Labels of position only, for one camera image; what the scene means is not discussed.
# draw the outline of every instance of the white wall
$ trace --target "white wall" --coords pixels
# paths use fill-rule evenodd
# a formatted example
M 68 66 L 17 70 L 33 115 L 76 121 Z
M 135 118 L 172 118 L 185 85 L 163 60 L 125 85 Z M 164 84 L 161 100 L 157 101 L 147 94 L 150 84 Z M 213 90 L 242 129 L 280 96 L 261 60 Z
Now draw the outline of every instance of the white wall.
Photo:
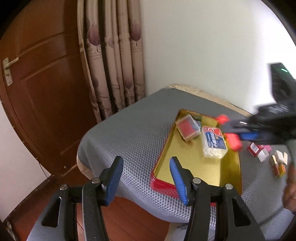
M 15 133 L 1 104 L 0 156 L 0 219 L 3 221 L 46 176 Z
M 296 77 L 296 46 L 260 0 L 140 0 L 147 94 L 191 85 L 254 113 L 274 102 L 267 63 Z

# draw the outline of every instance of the black cable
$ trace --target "black cable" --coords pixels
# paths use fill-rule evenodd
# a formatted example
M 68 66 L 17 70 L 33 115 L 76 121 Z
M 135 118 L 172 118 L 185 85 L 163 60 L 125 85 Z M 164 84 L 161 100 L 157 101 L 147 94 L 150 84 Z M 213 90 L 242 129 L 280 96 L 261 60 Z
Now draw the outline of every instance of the black cable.
M 44 175 L 46 176 L 46 178 L 48 178 L 48 176 L 45 174 L 45 172 L 44 172 L 44 170 L 43 170 L 43 168 L 42 168 L 40 162 L 38 162 L 38 163 L 39 163 L 39 166 L 40 166 L 41 170 L 43 171 Z

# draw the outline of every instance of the gray tablecloth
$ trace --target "gray tablecloth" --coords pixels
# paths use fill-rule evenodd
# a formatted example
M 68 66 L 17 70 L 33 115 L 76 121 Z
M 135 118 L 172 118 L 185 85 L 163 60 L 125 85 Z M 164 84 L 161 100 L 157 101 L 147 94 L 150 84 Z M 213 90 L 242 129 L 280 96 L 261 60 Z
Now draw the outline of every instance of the gray tablecloth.
M 176 90 L 161 89 L 96 125 L 83 137 L 78 158 L 95 176 L 110 167 L 114 158 L 124 159 L 124 169 L 117 195 L 137 203 L 154 216 L 176 223 L 186 223 L 191 208 L 180 200 L 153 191 L 150 175 L 179 109 L 188 109 L 231 119 L 243 116 L 212 101 Z M 285 146 L 273 146 L 286 151 Z M 285 177 L 274 178 L 268 161 L 260 163 L 245 150 L 240 152 L 242 198 L 260 224 L 266 239 L 279 238 L 293 214 L 284 209 L 281 197 Z M 210 229 L 215 229 L 215 208 L 211 209 Z

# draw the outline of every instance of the beige curtain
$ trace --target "beige curtain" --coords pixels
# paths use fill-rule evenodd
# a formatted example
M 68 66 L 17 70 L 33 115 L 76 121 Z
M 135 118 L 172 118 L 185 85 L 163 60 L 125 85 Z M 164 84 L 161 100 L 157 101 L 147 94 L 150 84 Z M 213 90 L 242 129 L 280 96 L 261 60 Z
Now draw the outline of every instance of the beige curtain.
M 145 97 L 139 0 L 78 0 L 81 61 L 98 122 Z

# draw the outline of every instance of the brown door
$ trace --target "brown door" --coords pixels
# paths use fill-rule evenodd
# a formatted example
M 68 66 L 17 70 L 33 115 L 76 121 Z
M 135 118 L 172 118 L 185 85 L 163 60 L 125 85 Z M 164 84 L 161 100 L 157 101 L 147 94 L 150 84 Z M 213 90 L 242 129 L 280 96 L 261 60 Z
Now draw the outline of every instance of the brown door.
M 76 164 L 82 136 L 96 124 L 84 80 L 77 0 L 32 0 L 0 40 L 0 95 L 21 140 L 52 174 Z M 13 83 L 7 86 L 3 60 Z

